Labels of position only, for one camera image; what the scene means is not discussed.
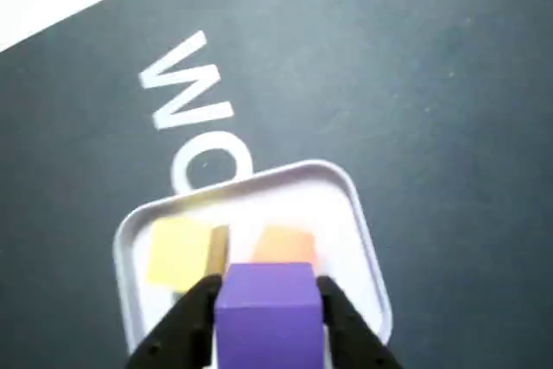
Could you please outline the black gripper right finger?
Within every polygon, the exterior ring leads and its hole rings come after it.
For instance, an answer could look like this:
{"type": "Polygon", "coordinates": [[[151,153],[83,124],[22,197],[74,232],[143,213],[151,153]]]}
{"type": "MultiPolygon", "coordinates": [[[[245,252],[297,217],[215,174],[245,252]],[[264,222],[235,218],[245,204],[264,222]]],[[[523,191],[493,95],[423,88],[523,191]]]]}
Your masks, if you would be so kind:
{"type": "Polygon", "coordinates": [[[316,282],[333,368],[401,369],[393,353],[367,326],[339,285],[328,276],[317,277],[316,282]]]}

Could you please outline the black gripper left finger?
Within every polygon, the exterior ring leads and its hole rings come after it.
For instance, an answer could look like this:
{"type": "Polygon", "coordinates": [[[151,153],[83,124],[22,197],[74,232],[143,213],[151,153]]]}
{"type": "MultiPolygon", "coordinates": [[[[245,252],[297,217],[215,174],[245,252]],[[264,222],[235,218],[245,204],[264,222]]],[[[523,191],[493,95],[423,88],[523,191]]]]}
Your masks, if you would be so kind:
{"type": "Polygon", "coordinates": [[[214,304],[218,274],[203,277],[176,302],[141,341],[125,366],[130,369],[194,369],[213,363],[214,304]]]}

